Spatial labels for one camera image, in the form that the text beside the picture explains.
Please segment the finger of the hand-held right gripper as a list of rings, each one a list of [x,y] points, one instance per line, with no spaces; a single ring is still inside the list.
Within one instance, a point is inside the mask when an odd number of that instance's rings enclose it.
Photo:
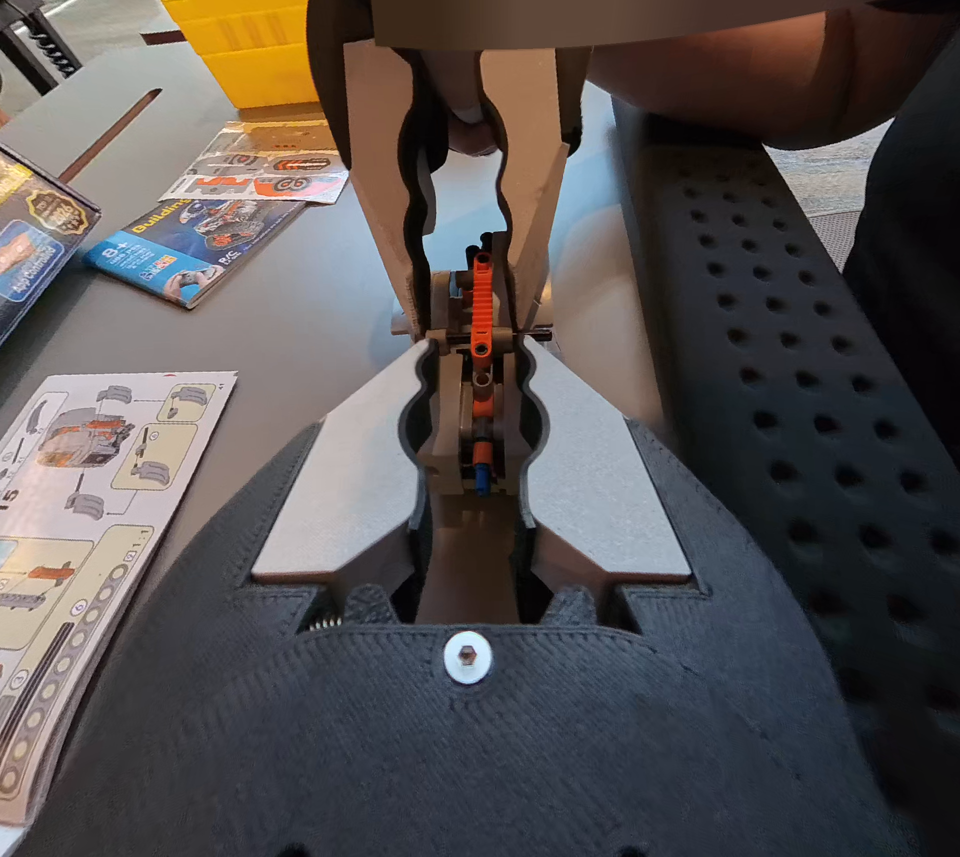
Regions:
[[[374,40],[343,46],[350,178],[413,340],[430,328],[424,234],[436,217],[417,71]]]
[[[569,145],[552,48],[480,54],[485,117],[501,153],[497,199],[507,223],[506,278],[515,330],[527,331],[546,284],[548,243]]]

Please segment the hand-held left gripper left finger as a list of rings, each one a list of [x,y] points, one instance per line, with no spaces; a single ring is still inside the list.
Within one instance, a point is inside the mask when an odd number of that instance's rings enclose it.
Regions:
[[[415,621],[432,550],[426,469],[438,345],[413,343],[321,420],[251,577],[266,586],[318,585],[342,608],[381,587]]]

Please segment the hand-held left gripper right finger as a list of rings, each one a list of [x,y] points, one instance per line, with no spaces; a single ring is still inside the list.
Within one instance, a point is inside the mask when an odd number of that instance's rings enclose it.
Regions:
[[[513,353],[513,585],[520,621],[567,587],[605,613],[618,587],[679,587],[692,567],[627,417],[546,347]]]

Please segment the grey orange building-block toy robot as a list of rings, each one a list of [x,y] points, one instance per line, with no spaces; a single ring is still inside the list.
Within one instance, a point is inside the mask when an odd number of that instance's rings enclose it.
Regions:
[[[506,509],[521,496],[527,465],[546,436],[530,393],[532,348],[548,349],[553,303],[548,244],[534,272],[525,321],[511,316],[513,277],[506,231],[486,232],[464,265],[432,272],[432,329],[414,367],[420,386],[399,421],[430,510],[441,517]]]

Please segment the white instruction manual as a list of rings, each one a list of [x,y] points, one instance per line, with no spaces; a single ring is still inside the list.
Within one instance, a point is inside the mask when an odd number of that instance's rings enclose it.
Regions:
[[[40,808],[66,730],[182,502],[235,371],[54,375],[2,440],[2,839]]]

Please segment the person's right forearm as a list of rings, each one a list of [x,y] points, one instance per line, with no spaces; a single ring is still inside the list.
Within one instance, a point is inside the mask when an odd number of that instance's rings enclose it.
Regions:
[[[671,120],[806,150],[892,118],[956,33],[958,11],[959,0],[876,0],[595,47],[588,78]]]

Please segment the person's right hand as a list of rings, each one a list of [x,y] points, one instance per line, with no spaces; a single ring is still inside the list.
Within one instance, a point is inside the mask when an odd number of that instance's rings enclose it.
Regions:
[[[447,134],[450,150],[462,155],[482,157],[498,149],[495,133],[479,103],[448,108]]]

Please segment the yellow plastic bin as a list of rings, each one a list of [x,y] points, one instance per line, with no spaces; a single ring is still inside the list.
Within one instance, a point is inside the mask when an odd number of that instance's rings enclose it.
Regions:
[[[160,0],[237,109],[314,104],[307,0]]]

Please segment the printed sticker sheet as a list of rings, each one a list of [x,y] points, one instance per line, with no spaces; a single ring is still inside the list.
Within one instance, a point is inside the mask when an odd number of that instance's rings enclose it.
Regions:
[[[326,119],[233,120],[161,199],[332,204],[349,178]]]

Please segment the black perforated panel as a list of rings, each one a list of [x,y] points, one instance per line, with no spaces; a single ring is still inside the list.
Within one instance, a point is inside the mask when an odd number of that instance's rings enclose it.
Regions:
[[[679,453],[807,614],[922,852],[958,855],[958,471],[765,148],[612,107]]]

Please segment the blue printed booklet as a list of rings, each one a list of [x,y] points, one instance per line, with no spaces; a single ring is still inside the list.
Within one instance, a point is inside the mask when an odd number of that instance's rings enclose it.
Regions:
[[[303,201],[162,200],[94,244],[84,262],[192,309],[307,208]]]

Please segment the blue toy packaging box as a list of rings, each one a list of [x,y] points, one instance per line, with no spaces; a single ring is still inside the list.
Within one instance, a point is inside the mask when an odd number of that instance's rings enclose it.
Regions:
[[[102,216],[23,155],[1,147],[1,342],[17,328]]]

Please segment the person in black shirt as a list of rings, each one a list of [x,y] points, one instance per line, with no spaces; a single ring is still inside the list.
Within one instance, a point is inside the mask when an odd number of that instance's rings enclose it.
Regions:
[[[959,44],[872,158],[846,285],[943,445],[959,447]]]

